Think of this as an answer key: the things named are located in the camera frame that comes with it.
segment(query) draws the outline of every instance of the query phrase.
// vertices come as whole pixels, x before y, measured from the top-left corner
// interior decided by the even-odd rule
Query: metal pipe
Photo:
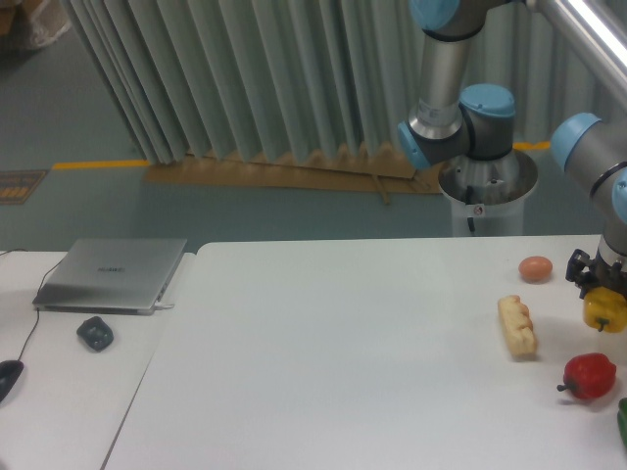
[[[627,33],[596,0],[527,0],[570,42],[573,51],[627,112]]]
[[[422,137],[445,139],[461,127],[458,99],[469,48],[469,40],[443,42],[425,37],[420,101],[409,119],[410,126]]]

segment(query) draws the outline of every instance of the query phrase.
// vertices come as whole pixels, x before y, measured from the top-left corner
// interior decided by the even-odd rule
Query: computer mouse
[[[76,334],[83,339],[89,348],[100,352],[114,340],[114,332],[99,316],[92,316],[82,322]]]
[[[0,362],[0,402],[11,392],[23,370],[24,363],[20,360],[3,360]]]

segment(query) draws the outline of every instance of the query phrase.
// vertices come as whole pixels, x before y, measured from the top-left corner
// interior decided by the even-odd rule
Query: silver laptop
[[[151,313],[183,256],[181,239],[80,239],[32,303],[46,310]]]

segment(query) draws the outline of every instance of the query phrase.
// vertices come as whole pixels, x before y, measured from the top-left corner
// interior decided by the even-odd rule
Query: brown egg
[[[547,279],[551,275],[553,264],[545,257],[525,258],[519,265],[518,271],[527,282],[538,282]]]

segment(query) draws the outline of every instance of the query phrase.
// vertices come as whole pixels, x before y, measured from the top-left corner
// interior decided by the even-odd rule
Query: cable
[[[28,250],[25,250],[24,248],[14,248],[13,250],[9,250],[8,252],[4,252],[4,253],[0,253],[0,257],[3,257],[5,255],[8,255],[9,253],[13,253],[13,252],[27,252]]]
[[[26,338],[26,341],[24,341],[24,345],[22,346],[22,352],[20,352],[20,357],[18,357],[18,360],[22,360],[22,356],[24,355],[24,350],[26,349],[26,345],[28,344],[28,340],[30,339],[32,334],[35,332],[35,328],[37,327],[37,324],[39,324],[39,307],[37,308],[37,320],[35,321],[35,324],[33,325],[32,330],[30,330],[30,333],[28,333],[28,337]]]
[[[50,274],[55,267],[57,267],[59,264],[61,264],[61,261],[59,261],[57,264],[55,264],[50,269],[48,269],[48,272],[46,272],[43,275],[43,277],[41,278],[41,284],[39,284],[39,289],[37,289],[37,294],[39,294],[39,291],[41,291],[41,288],[43,287],[43,283],[45,282],[46,277],[48,277],[48,274]],[[24,355],[24,350],[26,349],[26,345],[28,344],[28,340],[30,340],[30,337],[35,332],[35,328],[37,328],[37,325],[39,324],[39,316],[40,316],[39,315],[39,307],[36,310],[37,310],[37,319],[35,320],[35,324],[32,326],[32,329],[30,330],[30,333],[28,333],[28,336],[26,337],[26,341],[24,341],[24,345],[22,346],[22,351],[20,352],[20,357],[18,357],[18,360],[22,360],[22,356]]]

